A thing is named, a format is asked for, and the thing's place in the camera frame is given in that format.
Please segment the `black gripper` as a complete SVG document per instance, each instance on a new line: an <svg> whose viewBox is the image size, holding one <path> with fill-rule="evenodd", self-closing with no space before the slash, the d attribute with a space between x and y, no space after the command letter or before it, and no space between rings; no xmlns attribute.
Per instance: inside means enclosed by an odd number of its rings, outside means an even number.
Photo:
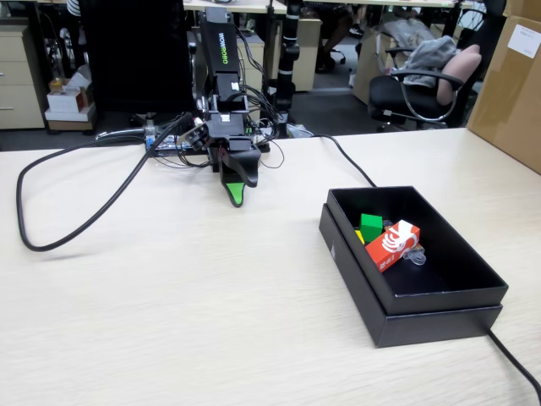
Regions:
<svg viewBox="0 0 541 406"><path fill-rule="evenodd" d="M221 185L229 200L234 207L241 207L245 185L258 185L261 152L245 134L241 113L212 113L206 128L206 147L214 171L219 166Z"/></svg>

